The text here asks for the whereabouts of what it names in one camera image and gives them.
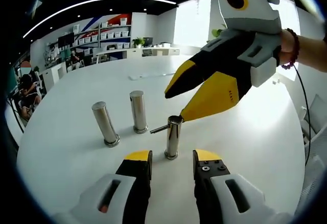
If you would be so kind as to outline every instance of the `metal rod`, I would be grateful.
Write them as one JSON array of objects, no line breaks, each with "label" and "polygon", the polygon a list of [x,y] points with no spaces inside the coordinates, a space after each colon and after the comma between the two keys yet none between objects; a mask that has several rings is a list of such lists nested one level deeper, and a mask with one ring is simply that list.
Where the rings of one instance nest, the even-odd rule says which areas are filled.
[{"label": "metal rod", "polygon": [[162,126],[160,128],[153,129],[153,130],[150,131],[150,133],[158,133],[158,132],[163,131],[163,130],[165,130],[167,128],[169,128],[169,124],[167,124],[165,126]]},{"label": "metal rod", "polygon": [[136,133],[145,133],[148,125],[145,117],[144,93],[143,91],[133,91],[129,94],[132,105],[134,120],[134,131]]},{"label": "metal rod", "polygon": [[92,110],[104,137],[104,144],[108,147],[118,145],[120,137],[113,129],[111,119],[107,111],[106,102],[100,101],[95,103],[92,106]]},{"label": "metal rod", "polygon": [[167,130],[167,148],[165,150],[165,156],[169,160],[174,160],[178,157],[178,142],[180,129],[183,123],[181,116],[168,117],[168,130]]}]

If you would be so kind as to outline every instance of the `window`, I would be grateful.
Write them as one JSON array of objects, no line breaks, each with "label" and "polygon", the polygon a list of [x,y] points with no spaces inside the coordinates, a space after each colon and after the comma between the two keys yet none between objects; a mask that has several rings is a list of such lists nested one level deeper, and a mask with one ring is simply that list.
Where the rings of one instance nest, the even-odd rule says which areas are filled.
[{"label": "window", "polygon": [[208,40],[211,0],[190,0],[176,11],[174,44],[203,47]]},{"label": "window", "polygon": [[[280,0],[279,5],[270,4],[273,10],[278,10],[279,17],[281,18],[282,29],[290,28],[297,35],[301,35],[300,23],[297,14],[297,8],[295,2],[292,0]],[[284,70],[281,66],[279,66],[276,71],[279,74],[295,81],[296,71],[294,68],[289,70]]]}]

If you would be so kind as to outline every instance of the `human hand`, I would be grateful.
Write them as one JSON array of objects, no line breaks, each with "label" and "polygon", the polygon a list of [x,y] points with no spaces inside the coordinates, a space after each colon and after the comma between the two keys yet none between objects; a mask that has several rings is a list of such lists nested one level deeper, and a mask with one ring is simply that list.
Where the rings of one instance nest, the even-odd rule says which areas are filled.
[{"label": "human hand", "polygon": [[280,60],[280,64],[283,65],[290,62],[290,59],[293,54],[295,40],[292,34],[287,30],[282,30],[281,37],[282,37],[282,49],[281,52],[279,53],[279,60]]}]

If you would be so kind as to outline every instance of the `ceiling light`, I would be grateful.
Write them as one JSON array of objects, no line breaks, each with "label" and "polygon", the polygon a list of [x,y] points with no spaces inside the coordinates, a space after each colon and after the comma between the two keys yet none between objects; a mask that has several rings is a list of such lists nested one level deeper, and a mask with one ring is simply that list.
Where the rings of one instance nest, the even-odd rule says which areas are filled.
[{"label": "ceiling light", "polygon": [[[35,30],[35,28],[37,28],[38,26],[40,26],[42,23],[46,22],[48,19],[52,18],[53,16],[56,16],[59,13],[62,13],[68,9],[83,5],[83,4],[87,4],[87,3],[92,3],[92,2],[98,2],[98,1],[104,1],[104,0],[89,0],[89,1],[85,1],[85,2],[81,2],[81,3],[77,3],[74,5],[71,5],[67,8],[61,9],[58,12],[51,14],[49,17],[45,18],[44,20],[40,21],[39,23],[37,23],[32,29],[30,29],[24,36],[23,38],[25,38],[28,34],[30,34],[33,30]],[[151,0],[151,1],[157,1],[157,2],[162,2],[162,3],[169,3],[169,4],[176,4],[175,2],[171,2],[171,1],[167,1],[167,0]]]}]

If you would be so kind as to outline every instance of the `white table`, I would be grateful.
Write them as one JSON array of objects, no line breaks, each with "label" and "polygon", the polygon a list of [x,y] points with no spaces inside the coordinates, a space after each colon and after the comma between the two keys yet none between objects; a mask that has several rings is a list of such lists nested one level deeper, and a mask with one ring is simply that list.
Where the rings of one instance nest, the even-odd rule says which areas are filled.
[{"label": "white table", "polygon": [[179,55],[179,48],[172,48],[172,47],[146,47],[146,48],[130,48],[130,49],[114,49],[114,50],[107,50],[103,52],[98,52],[96,54],[97,57],[97,64],[99,63],[99,58],[101,55],[123,52],[123,59],[126,58],[141,58],[143,50],[153,50],[155,51],[155,55],[162,56],[162,55]]},{"label": "white table", "polygon": [[[265,193],[268,206],[294,213],[304,177],[300,123],[283,84],[271,80],[232,109],[182,126],[179,156],[164,158],[166,132],[137,135],[129,93],[145,92],[150,129],[167,122],[195,90],[164,98],[171,76],[132,81],[128,76],[171,73],[189,56],[143,57],[88,66],[66,74],[45,96],[21,140],[17,166],[36,200],[50,215],[75,206],[80,194],[103,175],[115,173],[124,156],[153,150],[147,223],[199,223],[194,198],[192,150],[220,155],[231,173],[239,173]],[[105,101],[117,147],[108,148],[91,106]]]}]

